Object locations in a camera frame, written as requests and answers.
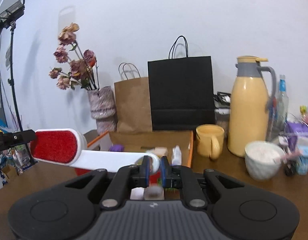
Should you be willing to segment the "red white lint brush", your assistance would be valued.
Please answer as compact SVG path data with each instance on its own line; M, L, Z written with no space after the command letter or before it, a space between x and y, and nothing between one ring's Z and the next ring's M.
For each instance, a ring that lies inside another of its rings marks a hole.
M104 168L117 172L119 168L141 163L149 157L149 170L156 173L160 159L153 153L97 151L87 146L85 136L74 129L38 129L30 142L32 157L38 161L85 170Z

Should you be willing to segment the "white yellow power adapter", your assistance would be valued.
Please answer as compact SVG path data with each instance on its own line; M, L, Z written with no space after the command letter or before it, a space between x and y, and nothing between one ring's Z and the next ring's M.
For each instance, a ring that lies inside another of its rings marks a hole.
M155 147L149 150L146 150L146 153L151 153L156 155L159 158L168 156L168 149L166 147Z

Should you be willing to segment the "purple round lid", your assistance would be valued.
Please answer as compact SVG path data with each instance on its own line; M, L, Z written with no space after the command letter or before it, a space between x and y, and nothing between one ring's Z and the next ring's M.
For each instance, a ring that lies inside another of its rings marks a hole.
M123 145L120 145L120 144L115 144L115 145L112 145L110 148L109 148L109 151L110 152L123 152L125 149L125 147Z

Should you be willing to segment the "red cardboard box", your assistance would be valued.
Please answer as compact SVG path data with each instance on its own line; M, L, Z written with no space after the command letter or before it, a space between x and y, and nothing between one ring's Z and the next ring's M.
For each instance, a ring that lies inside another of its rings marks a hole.
M172 163L172 150L178 146L182 153L182 165L190 167L193 158L194 134L192 131L156 131L139 133L105 132L88 143L88 147L105 152L103 162L98 168L105 168L108 172L116 172L119 168L132 164L131 161L123 160L116 154L109 153L111 146L123 146L124 157L129 157L133 152L145 153L156 147L167 148L167 157Z

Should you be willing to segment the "yellow ceramic mug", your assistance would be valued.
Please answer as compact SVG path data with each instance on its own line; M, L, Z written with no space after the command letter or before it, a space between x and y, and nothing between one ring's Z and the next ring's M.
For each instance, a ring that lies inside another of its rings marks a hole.
M223 150L225 130L217 125L201 125L196 128L197 152L199 155L216 160Z

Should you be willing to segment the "brown paper bag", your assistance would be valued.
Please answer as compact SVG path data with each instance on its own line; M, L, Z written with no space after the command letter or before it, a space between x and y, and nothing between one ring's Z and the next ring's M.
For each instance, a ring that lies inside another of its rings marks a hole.
M114 83L117 131L151 132L152 118L147 77L132 63L121 63L121 81Z

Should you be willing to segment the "pink mottled ceramic vase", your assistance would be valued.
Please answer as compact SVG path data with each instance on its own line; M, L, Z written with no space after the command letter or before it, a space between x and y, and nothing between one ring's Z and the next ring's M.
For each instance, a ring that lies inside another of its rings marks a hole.
M117 127L114 93L110 86L87 91L91 117L96 121L98 134L115 132Z

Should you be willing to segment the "black paper bag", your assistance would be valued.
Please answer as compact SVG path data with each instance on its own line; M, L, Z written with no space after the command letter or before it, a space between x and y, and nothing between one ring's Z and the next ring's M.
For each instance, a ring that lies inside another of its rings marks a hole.
M213 72L210 56L149 61L148 84L152 128L155 131L195 130L215 124Z

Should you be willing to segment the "white textured bowl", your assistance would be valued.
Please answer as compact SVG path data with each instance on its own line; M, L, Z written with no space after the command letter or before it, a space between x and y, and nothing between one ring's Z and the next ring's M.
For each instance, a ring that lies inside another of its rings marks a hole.
M254 180L269 180L281 168L281 157L285 152L276 144L253 141L245 146L245 165Z

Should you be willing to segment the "pink flower bouquet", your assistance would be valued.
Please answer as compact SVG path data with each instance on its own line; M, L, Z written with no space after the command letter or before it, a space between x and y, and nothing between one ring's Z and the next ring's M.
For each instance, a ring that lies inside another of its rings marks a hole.
M61 90L80 87L85 90L98 90L98 65L96 54L87 49L81 50L77 41L79 25L71 23L64 27L58 35L58 46L53 53L58 64L67 64L68 70L54 67L49 71L49 77L57 81Z

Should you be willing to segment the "yellow thermos jug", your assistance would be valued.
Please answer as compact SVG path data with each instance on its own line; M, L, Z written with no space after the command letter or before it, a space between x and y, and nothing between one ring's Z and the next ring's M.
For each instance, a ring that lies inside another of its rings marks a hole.
M261 66L268 59L256 56L237 57L237 75L230 98L227 148L245 156L245 146L264 141L268 130L269 110L276 94L277 77L272 67Z

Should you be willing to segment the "purple plastic bag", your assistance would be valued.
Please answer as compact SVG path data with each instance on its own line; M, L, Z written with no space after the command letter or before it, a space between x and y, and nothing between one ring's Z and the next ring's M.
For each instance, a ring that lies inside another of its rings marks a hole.
M284 134L291 151L300 147L308 147L308 125L304 122L287 122Z

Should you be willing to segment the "blue tissue packet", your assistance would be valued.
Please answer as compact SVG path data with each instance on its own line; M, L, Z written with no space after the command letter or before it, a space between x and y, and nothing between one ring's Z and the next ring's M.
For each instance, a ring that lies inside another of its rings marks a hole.
M296 171L299 175L306 175L308 173L308 146L300 146L300 155L296 161Z

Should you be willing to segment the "clear plastic water bottle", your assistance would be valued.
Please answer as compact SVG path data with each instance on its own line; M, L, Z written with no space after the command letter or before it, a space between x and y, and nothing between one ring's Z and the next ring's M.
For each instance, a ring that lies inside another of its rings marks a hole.
M278 92L272 102L269 112L267 141L273 141L280 132L284 131L285 122L288 114L289 97L287 96L287 88L285 75L279 76Z

